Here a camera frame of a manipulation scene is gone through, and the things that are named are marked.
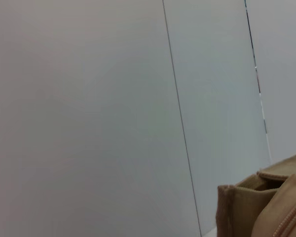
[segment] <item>white wall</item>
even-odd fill
[[[202,233],[217,185],[269,165],[244,0],[165,0]]]
[[[296,0],[247,0],[273,161],[296,154]]]
[[[0,237],[200,236],[160,0],[0,1]]]

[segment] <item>beige bag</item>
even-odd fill
[[[296,155],[235,186],[219,186],[217,236],[296,237],[293,174],[296,174]]]

